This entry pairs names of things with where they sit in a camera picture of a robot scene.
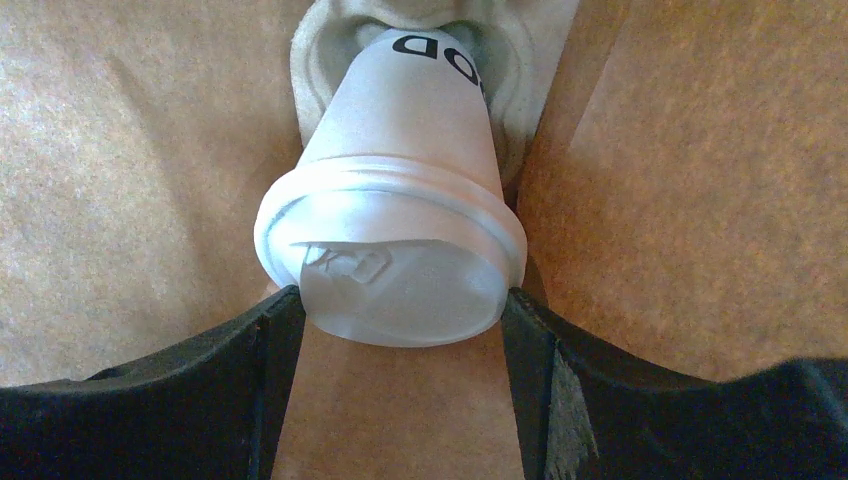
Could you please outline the brown paper bag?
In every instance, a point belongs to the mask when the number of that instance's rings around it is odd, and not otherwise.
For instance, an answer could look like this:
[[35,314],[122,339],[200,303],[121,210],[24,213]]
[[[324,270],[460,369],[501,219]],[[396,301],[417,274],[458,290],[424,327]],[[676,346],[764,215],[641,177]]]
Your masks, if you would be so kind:
[[[847,353],[847,5],[518,1],[554,76],[511,188],[525,285],[711,380]],[[1,382],[83,379],[273,289],[258,203],[300,155],[305,1],[1,5]],[[519,479],[497,329],[306,331],[278,479]]]

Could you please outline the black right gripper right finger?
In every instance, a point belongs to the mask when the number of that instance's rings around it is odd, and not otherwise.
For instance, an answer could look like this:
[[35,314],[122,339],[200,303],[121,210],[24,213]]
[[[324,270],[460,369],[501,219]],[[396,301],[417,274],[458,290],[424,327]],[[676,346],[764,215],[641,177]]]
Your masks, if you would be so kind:
[[501,319],[528,479],[843,479],[847,362],[724,382],[632,355],[514,288]]

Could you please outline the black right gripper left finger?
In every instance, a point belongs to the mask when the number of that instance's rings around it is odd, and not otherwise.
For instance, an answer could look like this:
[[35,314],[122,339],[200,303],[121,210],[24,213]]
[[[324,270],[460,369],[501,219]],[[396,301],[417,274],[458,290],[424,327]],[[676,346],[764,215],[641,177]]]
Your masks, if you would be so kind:
[[288,286],[81,380],[1,391],[5,479],[268,479],[306,315]]

